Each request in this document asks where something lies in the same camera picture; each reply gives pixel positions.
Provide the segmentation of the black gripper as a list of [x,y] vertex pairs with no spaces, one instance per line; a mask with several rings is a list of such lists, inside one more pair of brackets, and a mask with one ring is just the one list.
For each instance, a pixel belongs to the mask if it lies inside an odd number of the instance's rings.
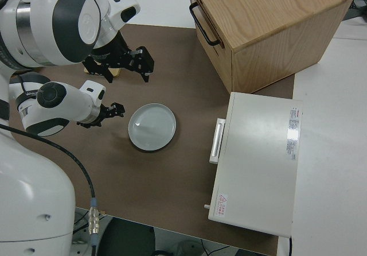
[[104,77],[112,83],[114,76],[113,69],[127,69],[140,73],[145,83],[149,82],[150,74],[154,70],[154,60],[144,46],[136,48],[136,50],[123,49],[111,51],[110,53],[98,53],[91,56],[91,60],[95,64],[104,67]]
[[106,107],[105,105],[100,106],[100,112],[99,112],[99,122],[102,122],[106,118],[112,118],[112,117],[124,117],[124,106],[120,103],[114,102],[109,107]]

